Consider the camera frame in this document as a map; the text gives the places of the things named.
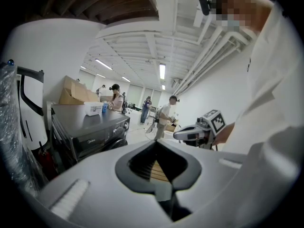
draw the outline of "gray pants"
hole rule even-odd
[[[156,136],[154,138],[154,140],[157,140],[157,139],[160,139],[160,138],[163,138],[164,137],[164,131],[165,131],[165,126],[166,125],[161,125],[161,124],[157,124],[156,127],[157,127],[157,133],[156,133]]]

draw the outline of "fluorescent light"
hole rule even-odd
[[[124,80],[128,81],[128,82],[131,82],[129,79],[125,78],[125,77],[122,77]]]
[[[97,63],[100,63],[101,65],[104,65],[104,66],[107,67],[108,69],[112,70],[111,67],[109,67],[108,65],[104,64],[102,61],[99,61],[98,59],[95,59],[95,61],[96,61]]]
[[[160,64],[160,75],[161,75],[161,79],[165,79],[165,71],[166,71],[166,65]]]
[[[100,74],[96,74],[96,75],[98,75],[98,76],[100,76],[100,77],[103,77],[103,78],[105,78],[105,76],[102,76],[102,75],[100,75]]]

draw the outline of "plastic wrap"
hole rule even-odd
[[[0,64],[0,155],[12,181],[35,196],[46,179],[32,152],[22,144],[17,67]]]

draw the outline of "black headset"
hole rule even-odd
[[[205,16],[210,14],[211,10],[211,1],[210,0],[199,0],[201,10]]]

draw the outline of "ceiling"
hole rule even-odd
[[[155,0],[29,0],[23,22],[72,18],[107,25],[151,16],[157,16]]]
[[[184,79],[193,68],[193,74],[200,73],[204,59],[214,62],[236,45],[241,44],[240,51],[252,39],[248,31],[240,31],[222,44],[214,57],[207,57],[220,44],[226,31],[216,31],[215,21],[203,16],[198,0],[155,0],[155,3],[158,18],[129,19],[110,23],[101,30],[83,61],[86,69],[81,70],[117,81],[123,81],[124,76],[131,84],[156,90],[165,85],[166,91],[173,93],[176,87],[172,86],[173,79]],[[160,63],[166,65],[165,80],[160,79]]]

